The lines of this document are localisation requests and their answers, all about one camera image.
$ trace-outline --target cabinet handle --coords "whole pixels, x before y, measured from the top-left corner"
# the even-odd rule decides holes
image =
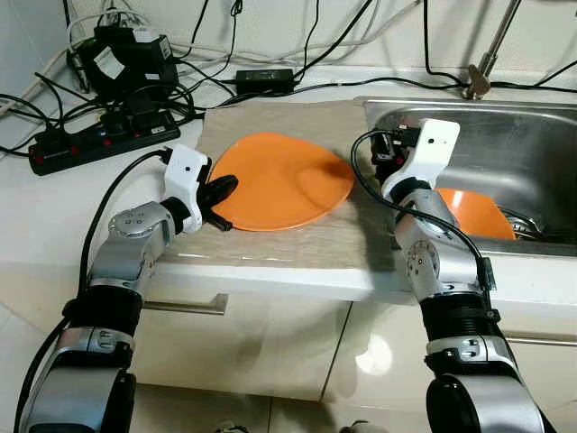
[[[507,334],[505,338],[510,343],[517,343],[520,345],[557,345],[560,347],[577,347],[577,336],[555,338],[549,336]]]
[[[198,303],[178,303],[159,302],[147,300],[144,302],[145,309],[156,309],[158,311],[177,311],[179,313],[209,314],[212,316],[224,316],[226,305],[228,304],[228,294],[219,293],[210,302]]]

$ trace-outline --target faucet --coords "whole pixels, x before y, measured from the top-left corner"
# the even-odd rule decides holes
[[[493,42],[491,43],[489,50],[483,54],[479,67],[475,65],[469,65],[469,78],[471,79],[471,84],[463,90],[463,97],[465,99],[481,99],[490,90],[489,74],[497,61],[497,52],[499,47],[505,39],[507,30],[513,21],[515,12],[519,8],[521,0],[510,0],[507,6],[507,10],[503,15],[501,24],[493,37]]]

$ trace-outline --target stainless steel sink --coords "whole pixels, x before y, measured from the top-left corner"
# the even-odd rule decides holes
[[[483,251],[577,256],[577,106],[408,98],[363,101],[370,126],[418,126],[424,117],[461,125],[453,157],[437,186],[493,197],[510,211],[508,217],[519,233],[515,241],[477,238]]]

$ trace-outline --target orange bowl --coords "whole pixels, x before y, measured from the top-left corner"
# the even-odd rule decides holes
[[[461,230],[467,235],[515,239],[513,227],[491,197],[459,189],[436,189],[443,197]]]

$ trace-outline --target beige cloth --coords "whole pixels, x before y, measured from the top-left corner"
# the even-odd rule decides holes
[[[209,111],[197,148],[217,161],[244,136],[272,132],[324,146],[349,161],[355,138],[366,130],[360,102],[246,103]],[[369,148],[366,143],[364,161]],[[368,162],[364,166],[371,172]],[[386,271],[393,269],[388,217],[382,205],[355,185],[341,206],[314,223],[278,232],[226,233],[205,224],[193,235],[178,236],[165,258],[194,264]]]

